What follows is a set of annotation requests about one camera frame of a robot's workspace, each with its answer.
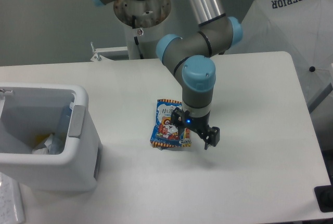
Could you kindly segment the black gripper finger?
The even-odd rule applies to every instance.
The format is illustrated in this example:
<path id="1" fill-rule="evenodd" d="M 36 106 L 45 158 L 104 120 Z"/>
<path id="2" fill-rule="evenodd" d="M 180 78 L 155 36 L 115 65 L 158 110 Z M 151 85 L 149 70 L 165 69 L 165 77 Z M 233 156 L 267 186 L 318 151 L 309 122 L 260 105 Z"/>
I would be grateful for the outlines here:
<path id="1" fill-rule="evenodd" d="M 179 107 L 176 107 L 171 113 L 171 124 L 177 128 L 179 138 L 183 138 L 185 131 L 185 124 L 183 122 L 182 116 L 183 111 Z"/>
<path id="2" fill-rule="evenodd" d="M 205 142 L 205 150 L 210 146 L 215 147 L 220 140 L 220 129 L 215 126 L 205 126 L 203 129 L 197 130 L 197 134 Z"/>

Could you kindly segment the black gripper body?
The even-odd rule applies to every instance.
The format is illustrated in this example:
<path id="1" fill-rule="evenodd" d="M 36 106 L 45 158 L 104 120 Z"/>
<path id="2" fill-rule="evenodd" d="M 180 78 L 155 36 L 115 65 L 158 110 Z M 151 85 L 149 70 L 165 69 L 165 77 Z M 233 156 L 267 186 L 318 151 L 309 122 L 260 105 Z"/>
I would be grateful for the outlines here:
<path id="1" fill-rule="evenodd" d="M 195 133 L 206 133 L 208 131 L 210 113 L 201 117 L 193 117 L 189 115 L 189 111 L 182 110 L 181 112 L 182 123 L 186 128 L 194 131 Z"/>

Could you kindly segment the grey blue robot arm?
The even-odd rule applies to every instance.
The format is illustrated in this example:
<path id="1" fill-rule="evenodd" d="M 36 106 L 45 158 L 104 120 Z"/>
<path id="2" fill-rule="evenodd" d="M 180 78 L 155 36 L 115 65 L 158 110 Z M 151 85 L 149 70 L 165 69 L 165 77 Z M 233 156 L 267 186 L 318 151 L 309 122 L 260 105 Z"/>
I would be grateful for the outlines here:
<path id="1" fill-rule="evenodd" d="M 188 147 L 196 133 L 206 147 L 216 146 L 218 127 L 209 126 L 216 68 L 212 57 L 242 39 L 242 27 L 227 17 L 220 0 L 190 0 L 199 30 L 190 37 L 164 34 L 170 0 L 92 0 L 96 6 L 113 3 L 123 24 L 130 59 L 158 58 L 182 87 L 182 100 L 157 102 L 156 124 L 150 138 L 159 149 Z"/>

